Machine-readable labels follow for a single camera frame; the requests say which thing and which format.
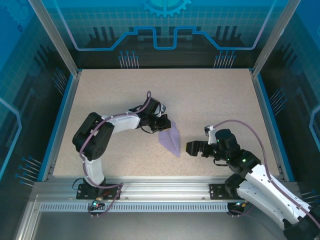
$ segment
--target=glass panel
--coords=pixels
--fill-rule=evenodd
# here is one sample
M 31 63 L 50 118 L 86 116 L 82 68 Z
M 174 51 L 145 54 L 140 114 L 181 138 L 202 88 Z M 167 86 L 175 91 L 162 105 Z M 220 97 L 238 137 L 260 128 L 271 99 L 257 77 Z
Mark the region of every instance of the glass panel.
M 261 71 L 295 179 L 320 193 L 320 2 L 302 0 Z M 319 204 L 319 199 L 308 202 Z
M 43 2 L 79 68 L 248 68 L 287 0 Z
M 27 0 L 0 1 L 0 23 L 0 233 L 13 239 L 70 73 Z

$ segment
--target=blue edge trim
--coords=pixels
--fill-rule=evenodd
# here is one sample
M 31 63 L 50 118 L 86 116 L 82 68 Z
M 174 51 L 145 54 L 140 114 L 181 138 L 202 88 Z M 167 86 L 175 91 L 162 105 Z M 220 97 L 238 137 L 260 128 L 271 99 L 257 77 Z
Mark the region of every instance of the blue edge trim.
M 264 83 L 262 81 L 262 78 L 261 78 L 260 74 L 257 76 L 257 78 L 258 78 L 258 82 L 259 82 L 261 90 L 262 90 L 262 94 L 263 94 L 263 98 L 264 98 L 265 103 L 266 103 L 267 110 L 268 110 L 269 115 L 270 115 L 272 127 L 274 129 L 275 136 L 276 136 L 279 148 L 280 148 L 280 152 L 281 152 L 281 155 L 282 155 L 282 158 L 283 158 L 283 163 L 284 163 L 285 171 L 286 171 L 287 176 L 288 176 L 288 180 L 290 182 L 294 182 L 295 178 L 294 178 L 292 169 L 290 167 L 288 156 L 286 154 L 285 147 L 284 147 L 284 144 L 283 144 L 281 136 L 280 136 L 280 132 L 279 132 L 279 129 L 278 129 L 278 126 L 277 126 L 277 123 L 276 123 L 275 116 L 274 116 L 274 114 L 272 112 L 272 108 L 271 108 L 271 105 L 270 105 L 270 102 L 269 102 L 269 98 L 268 98 L 268 95 L 267 95 L 267 92 L 266 92 L 266 89 L 265 89 L 265 85 L 264 85 Z M 68 94 L 69 94 L 69 91 L 70 91 L 70 87 L 71 87 L 71 83 L 72 83 L 73 80 L 74 80 L 73 76 L 71 75 L 70 78 L 69 78 L 68 84 L 66 86 L 65 94 L 63 96 L 63 99 L 62 99 L 62 102 L 61 102 L 61 105 L 60 105 L 60 109 L 59 109 L 58 115 L 56 117 L 54 126 L 53 126 L 53 130 L 52 130 L 52 134 L 51 134 L 51 137 L 50 137 L 50 140 L 49 140 L 49 143 L 48 143 L 48 147 L 46 149 L 46 152 L 45 152 L 45 155 L 44 155 L 44 158 L 43 158 L 42 166 L 41 166 L 38 178 L 37 178 L 38 182 L 42 181 L 42 178 L 43 178 L 43 176 L 45 174 L 46 167 L 47 167 L 47 164 L 48 164 L 48 161 L 49 161 L 49 156 L 50 156 L 53 144 L 54 144 L 54 140 L 56 138 L 58 126 L 59 126 L 59 123 L 61 121 L 62 112 L 63 112 L 63 110 L 65 108 L 67 97 L 68 97 Z
M 280 148 L 280 152 L 281 152 L 281 155 L 282 155 L 283 164 L 284 164 L 284 168 L 285 168 L 284 171 L 286 171 L 286 174 L 288 176 L 288 180 L 290 182 L 294 182 L 295 181 L 294 174 L 292 172 L 292 169 L 291 169 L 291 166 L 290 166 L 290 163 L 289 163 L 289 160 L 288 160 L 288 156 L 287 156 L 287 153 L 285 151 L 285 146 L 284 146 L 284 143 L 282 142 L 282 139 L 281 139 L 281 136 L 280 136 L 280 132 L 279 132 L 279 129 L 278 129 L 278 126 L 277 126 L 277 122 L 276 122 L 274 113 L 272 112 L 272 108 L 271 108 L 271 105 L 270 105 L 270 102 L 269 102 L 267 91 L 266 91 L 264 82 L 262 81 L 260 73 L 258 74 L 257 77 L 258 77 L 258 81 L 259 81 L 259 84 L 260 84 L 260 87 L 261 87 L 261 90 L 262 90 L 263 98 L 264 98 L 265 103 L 266 103 L 267 110 L 268 110 L 269 115 L 270 115 L 272 127 L 273 127 L 274 132 L 275 132 L 275 137 L 276 137 L 276 140 L 277 140 L 279 148 Z
M 51 150 L 52 150 L 55 138 L 56 138 L 56 134 L 57 134 L 57 131 L 58 131 L 58 126 L 60 124 L 62 113 L 63 113 L 63 111 L 65 109 L 65 106 L 66 106 L 67 97 L 69 95 L 71 83 L 73 82 L 73 80 L 74 80 L 74 76 L 71 74 L 70 77 L 69 77 L 68 84 L 66 85 L 66 88 L 65 88 L 65 92 L 64 92 L 64 95 L 63 95 L 63 98 L 62 98 L 62 101 L 61 101 L 61 105 L 60 105 L 60 108 L 59 108 L 58 115 L 56 116 L 56 120 L 55 120 L 55 123 L 54 123 L 54 126 L 53 126 L 53 130 L 52 130 L 51 137 L 50 137 L 50 140 L 49 140 L 49 143 L 48 143 L 48 147 L 46 148 L 46 151 L 45 151 L 45 155 L 44 155 L 43 162 L 42 162 L 42 165 L 41 165 L 41 168 L 40 168 L 40 172 L 39 172 L 39 175 L 38 175 L 38 178 L 37 178 L 37 182 L 42 182 L 42 179 L 43 179 L 43 177 L 45 175 L 46 167 L 47 167 L 47 164 L 48 164 L 48 161 L 49 161 L 49 156 L 50 156 L 50 153 L 51 153 Z

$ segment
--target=enclosure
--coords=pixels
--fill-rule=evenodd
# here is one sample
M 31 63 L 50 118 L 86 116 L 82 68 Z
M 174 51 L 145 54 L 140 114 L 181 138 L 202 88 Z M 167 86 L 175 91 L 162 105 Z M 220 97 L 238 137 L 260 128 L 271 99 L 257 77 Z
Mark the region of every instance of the enclosure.
M 267 228 L 223 214 L 238 201 L 212 200 L 208 184 L 232 172 L 185 143 L 244 121 L 270 172 L 319 205 L 319 11 L 312 0 L 2 0 L 1 239 L 284 239 L 258 209 Z M 113 135 L 102 169 L 124 187 L 91 220 L 73 189 L 84 173 L 72 137 L 89 113 L 125 112 L 147 91 L 176 123 L 180 158 L 157 134 Z M 248 130 L 225 127 L 263 159 Z

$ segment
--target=gear graphic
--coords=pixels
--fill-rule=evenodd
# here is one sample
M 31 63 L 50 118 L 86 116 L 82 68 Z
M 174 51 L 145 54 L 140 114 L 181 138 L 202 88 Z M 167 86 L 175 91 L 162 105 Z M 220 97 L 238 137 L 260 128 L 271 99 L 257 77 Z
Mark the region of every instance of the gear graphic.
M 180 14 L 180 10 L 186 10 L 191 0 L 142 0 L 141 3 L 150 14 L 166 18 L 168 15 L 173 17 L 174 14 Z
M 11 17 L 21 24 L 30 16 L 28 0 L 0 0 L 0 7 L 6 7 Z

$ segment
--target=speckled beige tabletop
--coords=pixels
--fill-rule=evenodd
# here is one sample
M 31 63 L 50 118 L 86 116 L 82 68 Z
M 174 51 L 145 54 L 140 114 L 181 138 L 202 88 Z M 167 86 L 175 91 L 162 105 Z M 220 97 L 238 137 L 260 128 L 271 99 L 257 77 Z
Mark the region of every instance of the speckled beige tabletop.
M 158 133 L 140 129 L 114 134 L 102 156 L 106 176 L 229 176 L 228 167 L 212 158 L 191 157 L 185 143 L 207 141 L 204 127 L 223 120 L 248 123 L 260 136 L 270 172 L 278 169 L 248 69 L 86 69 L 82 71 L 55 165 L 55 177 L 83 176 L 72 138 L 91 112 L 124 113 L 141 105 L 147 91 L 167 106 L 166 113 L 180 132 L 181 157 L 158 143 Z M 227 123 L 240 146 L 262 160 L 255 136 L 246 127 Z

